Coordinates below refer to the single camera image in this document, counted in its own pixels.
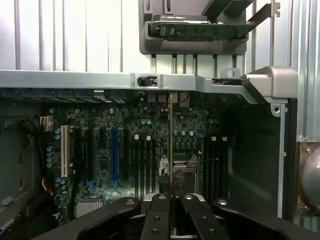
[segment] capacitor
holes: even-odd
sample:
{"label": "capacitor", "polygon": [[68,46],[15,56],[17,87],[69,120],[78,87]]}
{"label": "capacitor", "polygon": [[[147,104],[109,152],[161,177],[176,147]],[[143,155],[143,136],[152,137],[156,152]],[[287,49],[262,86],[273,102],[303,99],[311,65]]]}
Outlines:
{"label": "capacitor", "polygon": [[46,150],[47,152],[51,152],[53,149],[54,149],[53,146],[47,146],[45,150]]}

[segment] white pci slot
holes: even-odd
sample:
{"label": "white pci slot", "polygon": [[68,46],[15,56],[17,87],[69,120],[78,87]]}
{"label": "white pci slot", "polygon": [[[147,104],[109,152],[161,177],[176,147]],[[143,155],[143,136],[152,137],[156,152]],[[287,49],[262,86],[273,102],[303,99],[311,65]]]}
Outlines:
{"label": "white pci slot", "polygon": [[61,177],[70,174],[70,126],[61,126]]}

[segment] blue pcie slot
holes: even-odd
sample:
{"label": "blue pcie slot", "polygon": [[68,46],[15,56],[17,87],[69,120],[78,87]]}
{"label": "blue pcie slot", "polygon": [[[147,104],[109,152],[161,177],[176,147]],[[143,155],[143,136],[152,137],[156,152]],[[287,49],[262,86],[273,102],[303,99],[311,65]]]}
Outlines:
{"label": "blue pcie slot", "polygon": [[118,129],[111,129],[111,180],[118,187]]}

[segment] motherboard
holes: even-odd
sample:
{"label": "motherboard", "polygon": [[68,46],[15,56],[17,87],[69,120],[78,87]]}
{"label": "motherboard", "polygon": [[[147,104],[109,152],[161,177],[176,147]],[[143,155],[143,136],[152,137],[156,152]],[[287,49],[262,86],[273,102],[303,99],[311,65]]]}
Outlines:
{"label": "motherboard", "polygon": [[43,118],[53,128],[47,135],[46,167],[54,174],[59,225],[122,197],[142,201],[146,194],[165,191],[169,94],[176,181],[187,192],[215,197],[221,154],[215,148],[227,140],[219,97],[142,92],[129,102],[48,103]]}

